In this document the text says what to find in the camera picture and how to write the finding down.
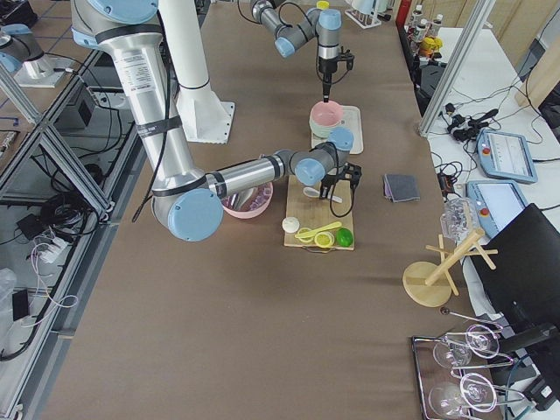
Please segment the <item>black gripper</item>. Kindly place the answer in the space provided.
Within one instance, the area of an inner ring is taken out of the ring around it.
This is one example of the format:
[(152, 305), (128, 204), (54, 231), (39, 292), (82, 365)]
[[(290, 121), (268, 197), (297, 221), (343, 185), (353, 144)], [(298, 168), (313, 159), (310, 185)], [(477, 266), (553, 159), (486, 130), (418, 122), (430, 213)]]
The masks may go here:
[(335, 187), (339, 181), (348, 181), (351, 189), (356, 189), (360, 183), (362, 169), (359, 165), (346, 162), (334, 170), (334, 174), (326, 174), (321, 180), (319, 189), (319, 198), (321, 200), (329, 199), (330, 189)]
[[(346, 64), (346, 71), (337, 79), (333, 80), (333, 75), (338, 71), (338, 64)], [(341, 48), (337, 56), (333, 59), (317, 59), (317, 72), (322, 82), (323, 102), (328, 103), (330, 98), (330, 83), (338, 83), (354, 68), (354, 55), (349, 49)]]

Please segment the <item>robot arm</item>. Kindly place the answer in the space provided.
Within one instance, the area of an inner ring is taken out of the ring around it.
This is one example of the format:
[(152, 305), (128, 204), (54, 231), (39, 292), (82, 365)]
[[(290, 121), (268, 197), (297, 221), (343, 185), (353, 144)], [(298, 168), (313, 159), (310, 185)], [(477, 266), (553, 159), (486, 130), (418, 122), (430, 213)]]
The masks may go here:
[(288, 58), (312, 39), (317, 40), (316, 72), (322, 83), (322, 100), (329, 102), (331, 87), (341, 81), (354, 67), (354, 55), (340, 43), (342, 16), (339, 10), (318, 6), (303, 12), (298, 24), (281, 18), (284, 1), (251, 1), (254, 20), (275, 37), (280, 55)]
[(235, 111), (211, 88), (194, 2), (74, 1), (71, 12), (75, 42), (114, 62), (154, 171), (146, 196), (175, 237), (205, 240), (221, 224), (226, 197), (287, 175), (324, 193), (343, 179), (358, 185), (345, 128), (308, 151), (280, 150), (210, 172), (193, 162), (190, 143), (224, 144)]

